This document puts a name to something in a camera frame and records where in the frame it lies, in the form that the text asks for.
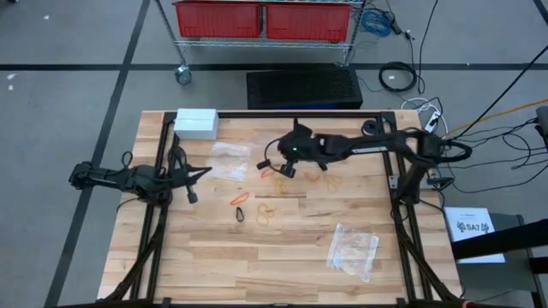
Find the power cord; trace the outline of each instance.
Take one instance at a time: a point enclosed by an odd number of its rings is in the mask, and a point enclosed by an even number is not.
[[[512,292],[515,292],[515,291],[517,291],[517,290],[509,290],[509,291],[506,291],[506,292],[499,293],[499,294],[497,294],[497,295],[493,295],[493,296],[488,297],[488,298],[486,298],[486,299],[473,300],[473,302],[474,302],[474,303],[481,303],[481,302],[487,301],[487,300],[489,300],[489,299],[495,299],[495,298],[497,298],[497,297],[500,297],[500,296],[503,296],[503,295],[506,295],[506,294],[508,294],[508,293],[512,293]]]
[[[393,20],[394,17],[389,12],[366,9],[361,16],[360,28],[365,32],[386,38],[392,33]]]
[[[435,105],[433,105],[431,102],[437,100],[439,104],[439,109]],[[417,106],[414,102],[421,101],[423,102],[421,105]],[[436,131],[438,129],[438,122],[439,119],[442,120],[442,123],[444,124],[445,128],[445,134],[449,132],[449,126],[447,125],[447,121],[444,118],[444,106],[442,105],[441,99],[439,97],[426,99],[426,98],[410,98],[403,101],[402,105],[400,106],[401,110],[404,110],[404,107],[407,103],[411,103],[414,105],[414,109],[417,110],[417,113],[422,113],[427,110],[434,110],[435,113],[439,113],[439,117],[432,120],[431,123],[428,123],[430,126],[434,126],[435,128],[433,131]]]
[[[460,133],[458,136],[452,138],[453,140],[459,139],[461,136],[463,136],[467,131],[469,131],[474,125],[476,125],[478,122],[481,121],[481,119],[493,108],[496,104],[510,91],[512,87],[517,83],[519,79],[533,66],[533,64],[542,56],[544,53],[548,50],[548,45],[515,77],[514,81],[510,83],[510,85],[498,96],[497,99],[475,120],[468,126],[464,132]]]
[[[522,160],[523,158],[535,157],[535,156],[538,156],[538,155],[545,155],[545,154],[548,154],[548,152],[534,153],[534,154],[531,154],[531,155],[526,155],[526,156],[523,156],[523,157],[518,157],[518,158],[513,158],[513,159],[501,159],[501,160],[491,161],[491,162],[486,162],[486,163],[475,163],[475,164],[471,164],[471,165],[468,165],[468,166],[453,166],[451,168],[452,169],[470,169],[470,168],[474,168],[474,167],[485,166],[485,165],[490,165],[490,164],[495,164],[495,163],[513,163],[513,162],[517,162],[519,160]],[[539,161],[539,162],[536,162],[536,163],[525,163],[525,164],[522,164],[522,167],[531,166],[531,165],[544,163],[544,162],[548,162],[548,160],[543,160],[543,161]],[[438,168],[447,169],[448,167],[438,166]]]
[[[116,207],[116,213],[120,210],[120,208],[122,207],[122,205],[127,204],[127,203],[129,203],[129,202],[131,202],[131,201],[135,201],[135,200],[137,200],[137,199],[138,199],[138,197],[137,197],[137,198],[131,198],[131,199],[128,199],[128,200],[126,200],[126,201],[120,203],[120,204]]]
[[[260,166],[260,165],[263,164],[263,163],[267,163],[266,165],[267,165],[268,167],[270,167],[270,169],[272,169],[272,170],[278,172],[279,174],[283,175],[282,170],[274,168],[274,166],[272,166],[272,164],[271,164],[271,160],[268,159],[268,157],[266,156],[266,152],[268,152],[268,148],[269,148],[273,143],[280,141],[280,139],[281,139],[281,138],[276,138],[276,139],[274,139],[273,141],[269,142],[268,145],[266,145],[266,147],[265,147],[265,160],[264,160],[264,162],[259,163],[259,164],[257,165],[257,167]]]
[[[428,23],[426,24],[425,34],[422,36],[422,41],[420,42],[420,48],[419,48],[419,79],[420,80],[422,80],[421,78],[422,77],[422,48],[425,45],[426,35],[428,34],[428,30],[430,29],[430,23],[432,22],[432,17],[434,16],[434,11],[436,10],[437,6],[438,6],[438,0],[436,0],[434,5],[432,6],[432,11],[430,12],[430,17],[428,17]],[[424,81],[422,81],[422,85],[423,85],[422,90],[420,89],[420,83],[417,86],[417,91],[419,92],[419,94],[423,94],[426,90],[426,85]]]
[[[512,112],[516,112],[517,110],[522,110],[522,109],[525,109],[525,108],[528,108],[528,107],[532,107],[532,106],[535,106],[535,105],[538,105],[538,104],[543,104],[543,103],[548,103],[548,98],[543,98],[543,99],[540,99],[540,100],[537,100],[537,101],[534,101],[534,102],[531,102],[531,103],[519,105],[519,106],[514,107],[514,108],[512,108],[512,109],[509,109],[509,110],[497,112],[496,114],[493,114],[493,115],[485,116],[485,117],[481,118],[481,120],[479,120],[478,123],[483,122],[483,121],[487,121],[487,120],[490,120],[490,119],[493,119],[493,118],[496,118],[496,117],[498,117],[498,116],[505,116],[505,115],[510,114],[510,113],[512,113]],[[464,129],[464,128],[466,128],[466,127],[469,127],[471,124],[472,124],[472,122],[463,124],[463,125],[461,125],[461,126],[459,126],[459,127],[456,127],[456,128],[454,128],[454,129],[451,129],[451,130],[449,131],[449,133],[447,133],[447,134],[449,135],[449,134],[452,134],[452,133],[454,133],[454,132],[460,131],[461,129]]]
[[[486,137],[484,139],[478,139],[478,140],[474,140],[474,142],[478,142],[480,141],[477,145],[474,145],[472,146],[473,148],[475,147],[478,147],[480,145],[483,145],[484,143],[486,143],[487,141],[489,140],[492,140],[492,139],[495,139],[497,137],[502,137],[502,136],[505,136],[505,135],[509,135],[509,134],[512,134],[514,136],[518,136],[516,134],[514,134],[514,132],[522,129],[523,127],[525,127],[526,125],[529,125],[529,124],[533,124],[534,123],[534,119],[531,119],[531,120],[528,120],[526,122],[524,122],[523,124],[521,125],[518,125],[516,127],[512,127],[508,132],[504,132],[504,133],[500,133],[500,134],[497,134],[497,135],[494,135],[494,136],[490,136],[490,137]],[[526,146],[530,149],[530,146],[528,145],[528,142],[522,138],[520,136],[521,140],[524,141],[524,143],[526,144]],[[528,151],[528,155],[525,156],[526,158],[526,161],[518,166],[515,166],[514,168],[512,169],[518,169],[518,168],[521,168],[521,167],[524,167],[527,164],[529,158],[531,156],[533,156],[534,154],[531,153],[531,151],[529,150]],[[477,164],[477,165],[484,165],[484,164],[489,164],[489,163],[496,163],[496,162],[488,162],[488,163],[480,163],[480,164]],[[449,163],[447,163],[447,169],[449,170],[449,172],[451,173],[451,175],[456,178],[456,175],[455,173],[453,172],[453,167],[450,166]],[[482,193],[482,192],[488,192],[488,191],[493,191],[493,190],[498,190],[498,189],[503,189],[503,188],[508,188],[508,187],[518,187],[518,186],[521,186],[521,185],[524,185],[524,184],[527,184],[529,183],[530,181],[533,181],[534,179],[536,179],[540,174],[542,174],[546,169],[548,169],[548,164],[546,164],[537,174],[533,175],[531,178],[529,178],[528,180],[525,180],[525,181],[522,181],[522,182],[518,182],[518,183],[515,183],[515,184],[508,184],[508,185],[502,185],[502,186],[499,186],[499,187],[490,187],[490,188],[485,188],[485,189],[480,189],[480,190],[474,190],[474,191],[465,191],[465,190],[462,190],[460,187],[458,187],[456,185],[456,182],[453,181],[452,185],[453,187],[460,193]]]

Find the cable bundle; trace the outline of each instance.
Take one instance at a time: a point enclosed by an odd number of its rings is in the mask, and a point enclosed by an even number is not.
[[[377,34],[385,38],[392,32],[392,18],[390,13],[377,10],[366,10],[363,12],[360,27],[363,31]]]

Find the butcher block table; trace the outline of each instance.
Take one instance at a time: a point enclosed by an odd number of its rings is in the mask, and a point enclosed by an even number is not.
[[[327,112],[333,117],[301,118],[300,123],[315,133],[361,134],[365,119]],[[394,112],[398,129],[420,126],[415,111]],[[163,118],[163,111],[142,113],[133,165],[154,165]],[[257,170],[265,146],[292,126],[290,118],[221,118],[216,141],[180,142],[188,162],[197,167],[215,159],[211,157],[215,142],[247,146],[250,157],[244,181],[200,179],[194,186],[199,198],[196,204],[188,202],[185,188],[173,191],[155,301],[170,297],[172,303],[394,304],[396,298],[407,297],[382,155],[352,156],[329,164],[324,173],[314,163],[297,163],[294,179]],[[167,146],[172,137],[170,133]],[[276,144],[268,157],[274,164],[283,162]],[[245,220],[238,222],[236,206],[230,202],[244,193],[249,197],[238,206]],[[130,198],[134,196],[122,195],[122,201]],[[421,198],[439,205],[434,192],[422,192]],[[119,210],[99,298],[114,290],[135,261],[145,209],[145,204],[131,201]],[[462,290],[443,215],[423,204],[417,204],[415,211],[427,262],[458,296]],[[402,215],[406,216],[403,207]],[[338,223],[378,236],[368,283],[326,267]],[[422,298],[419,271],[410,259],[414,287]],[[141,298],[149,272],[150,258]]]

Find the wire shelf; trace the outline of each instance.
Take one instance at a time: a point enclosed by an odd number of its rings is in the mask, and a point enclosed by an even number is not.
[[[283,48],[327,48],[347,49],[351,44],[310,39],[270,38],[182,38],[174,42],[178,46],[216,47],[283,47]]]
[[[343,3],[343,4],[362,4],[361,0],[215,0],[223,2],[261,2],[261,3]]]

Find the white cable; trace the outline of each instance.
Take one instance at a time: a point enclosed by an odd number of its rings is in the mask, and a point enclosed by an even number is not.
[[[421,102],[424,102],[421,106],[417,107],[415,105],[415,108],[417,110],[417,113],[421,113],[423,111],[427,111],[429,109],[434,109],[435,111],[439,112],[439,109],[438,107],[434,106],[433,104],[430,103],[430,100],[429,99],[426,99],[426,98],[410,98],[410,99],[406,99],[403,103],[402,103],[402,106],[400,106],[400,109],[403,110],[403,107],[405,106],[405,104],[407,103],[412,103],[412,102],[415,102],[415,101],[421,101]],[[442,119],[442,123],[444,124],[444,128],[445,128],[445,134],[447,134],[449,132],[449,126],[447,125],[447,121],[445,120],[444,116],[441,115],[440,118]]]

